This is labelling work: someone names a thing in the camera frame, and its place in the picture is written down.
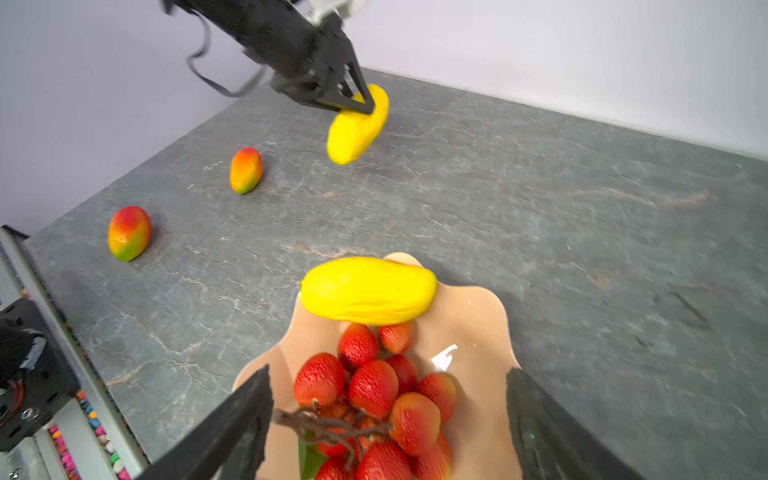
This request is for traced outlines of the yellow fake fruit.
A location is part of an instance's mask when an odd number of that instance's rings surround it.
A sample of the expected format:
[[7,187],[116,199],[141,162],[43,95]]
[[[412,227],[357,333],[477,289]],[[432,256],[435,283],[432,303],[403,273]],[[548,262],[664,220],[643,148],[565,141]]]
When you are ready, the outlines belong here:
[[382,132],[389,114],[390,101],[386,91],[375,84],[368,87],[374,101],[370,115],[352,110],[338,113],[332,122],[326,142],[330,160],[336,165],[348,165],[358,160]]
[[436,275],[426,268],[349,257],[310,270],[300,300],[305,310],[328,320],[391,326],[425,313],[437,289]]

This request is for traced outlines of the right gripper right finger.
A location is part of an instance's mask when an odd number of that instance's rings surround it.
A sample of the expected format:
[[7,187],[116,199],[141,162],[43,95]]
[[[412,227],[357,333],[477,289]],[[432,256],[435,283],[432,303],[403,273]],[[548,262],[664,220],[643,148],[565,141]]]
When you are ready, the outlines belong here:
[[520,368],[506,376],[512,443],[524,479],[639,479]]

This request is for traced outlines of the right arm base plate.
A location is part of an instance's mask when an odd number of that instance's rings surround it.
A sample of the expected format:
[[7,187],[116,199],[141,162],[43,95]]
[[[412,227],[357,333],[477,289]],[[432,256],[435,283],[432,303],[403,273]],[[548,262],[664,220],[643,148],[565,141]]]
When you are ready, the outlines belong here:
[[1,311],[1,451],[34,435],[80,389],[34,302]]

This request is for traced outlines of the mango red green front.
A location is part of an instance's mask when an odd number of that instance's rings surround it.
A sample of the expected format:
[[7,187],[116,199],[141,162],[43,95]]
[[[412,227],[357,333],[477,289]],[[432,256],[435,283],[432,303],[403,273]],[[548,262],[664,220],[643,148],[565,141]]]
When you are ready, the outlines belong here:
[[138,257],[149,245],[151,220],[138,206],[120,209],[112,217],[108,229],[108,246],[115,258],[130,262]]

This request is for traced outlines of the mango orange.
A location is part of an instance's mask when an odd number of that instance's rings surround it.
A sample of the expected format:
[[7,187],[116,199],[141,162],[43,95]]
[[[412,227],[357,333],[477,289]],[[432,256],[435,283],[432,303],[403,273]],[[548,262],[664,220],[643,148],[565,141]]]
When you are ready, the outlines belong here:
[[252,147],[238,151],[230,167],[230,185],[237,194],[244,195],[252,191],[263,175],[263,163],[260,153]]

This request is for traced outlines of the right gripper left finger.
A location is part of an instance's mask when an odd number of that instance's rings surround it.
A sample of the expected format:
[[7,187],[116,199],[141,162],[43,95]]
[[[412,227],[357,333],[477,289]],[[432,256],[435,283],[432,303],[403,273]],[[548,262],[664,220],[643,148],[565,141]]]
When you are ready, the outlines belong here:
[[274,400],[269,368],[257,370],[141,479],[254,479],[265,460]]

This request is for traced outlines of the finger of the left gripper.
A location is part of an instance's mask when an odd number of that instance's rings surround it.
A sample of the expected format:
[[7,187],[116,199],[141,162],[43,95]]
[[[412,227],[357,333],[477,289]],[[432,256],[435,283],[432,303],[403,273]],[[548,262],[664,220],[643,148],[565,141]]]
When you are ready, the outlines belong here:
[[356,60],[345,64],[344,96],[348,99],[346,109],[363,115],[373,113],[375,101]]

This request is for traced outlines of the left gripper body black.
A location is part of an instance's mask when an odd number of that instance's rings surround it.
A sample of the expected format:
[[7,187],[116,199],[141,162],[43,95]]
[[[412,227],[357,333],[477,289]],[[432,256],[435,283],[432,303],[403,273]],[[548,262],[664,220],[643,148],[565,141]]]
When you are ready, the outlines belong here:
[[304,106],[348,110],[345,64],[357,58],[337,14],[315,25],[293,1],[199,1],[197,16],[233,38],[254,61],[274,70],[275,91]]

